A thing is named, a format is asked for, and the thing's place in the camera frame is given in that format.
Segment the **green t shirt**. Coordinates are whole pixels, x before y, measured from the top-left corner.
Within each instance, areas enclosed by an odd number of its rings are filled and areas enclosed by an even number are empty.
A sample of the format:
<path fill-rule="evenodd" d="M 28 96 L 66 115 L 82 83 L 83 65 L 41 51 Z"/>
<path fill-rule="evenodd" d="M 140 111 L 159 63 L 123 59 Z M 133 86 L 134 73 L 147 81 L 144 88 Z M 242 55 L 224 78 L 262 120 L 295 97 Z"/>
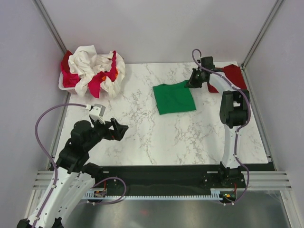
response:
<path fill-rule="evenodd" d="M 188 81 L 153 87 L 156 107 L 160 115 L 195 111 L 196 106 L 190 89 L 185 87 Z"/>

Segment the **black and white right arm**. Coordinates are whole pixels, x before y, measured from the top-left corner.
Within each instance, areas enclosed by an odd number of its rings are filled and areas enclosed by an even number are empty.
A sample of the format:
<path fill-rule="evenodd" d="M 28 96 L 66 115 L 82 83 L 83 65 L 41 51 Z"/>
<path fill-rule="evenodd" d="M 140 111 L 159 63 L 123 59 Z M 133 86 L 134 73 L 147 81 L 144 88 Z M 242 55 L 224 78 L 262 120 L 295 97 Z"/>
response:
<path fill-rule="evenodd" d="M 215 67 L 213 57 L 201 57 L 194 62 L 198 67 L 193 69 L 185 86 L 201 88 L 203 83 L 209 83 L 221 94 L 219 117 L 225 131 L 224 153 L 218 172 L 205 177 L 204 183 L 223 188 L 244 188 L 246 184 L 241 172 L 244 166 L 237 155 L 241 131 L 251 117 L 249 91 L 234 85 L 221 69 Z"/>

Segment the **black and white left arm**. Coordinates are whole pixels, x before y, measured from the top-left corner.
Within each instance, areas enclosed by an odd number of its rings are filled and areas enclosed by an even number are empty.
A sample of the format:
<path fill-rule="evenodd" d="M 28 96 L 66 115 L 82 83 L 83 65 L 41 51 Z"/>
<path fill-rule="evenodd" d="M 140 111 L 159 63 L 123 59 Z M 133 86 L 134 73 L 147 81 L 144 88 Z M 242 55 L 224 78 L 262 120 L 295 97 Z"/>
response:
<path fill-rule="evenodd" d="M 114 118 L 104 123 L 99 120 L 76 122 L 54 165 L 52 181 L 42 200 L 33 214 L 20 220 L 17 226 L 62 228 L 85 193 L 104 182 L 103 169 L 88 163 L 89 151 L 102 140 L 122 140 L 128 128 Z"/>

